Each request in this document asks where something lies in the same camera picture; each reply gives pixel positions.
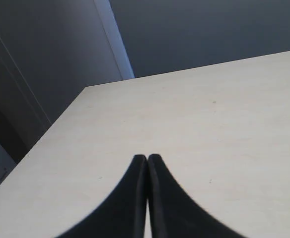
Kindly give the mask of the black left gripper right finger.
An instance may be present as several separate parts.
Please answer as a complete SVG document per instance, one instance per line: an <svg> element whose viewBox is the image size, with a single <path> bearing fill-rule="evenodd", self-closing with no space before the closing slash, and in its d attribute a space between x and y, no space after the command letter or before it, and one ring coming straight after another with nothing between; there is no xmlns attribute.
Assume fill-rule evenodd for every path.
<svg viewBox="0 0 290 238"><path fill-rule="evenodd" d="M178 184L159 154L148 158L153 238L241 238L201 208Z"/></svg>

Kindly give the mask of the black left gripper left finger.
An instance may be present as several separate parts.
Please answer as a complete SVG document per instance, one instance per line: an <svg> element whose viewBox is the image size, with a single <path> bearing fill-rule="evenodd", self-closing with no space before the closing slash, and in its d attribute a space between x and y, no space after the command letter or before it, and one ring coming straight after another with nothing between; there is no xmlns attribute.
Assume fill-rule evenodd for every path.
<svg viewBox="0 0 290 238"><path fill-rule="evenodd" d="M148 165L135 155L114 190L86 218L61 238L143 238L148 189Z"/></svg>

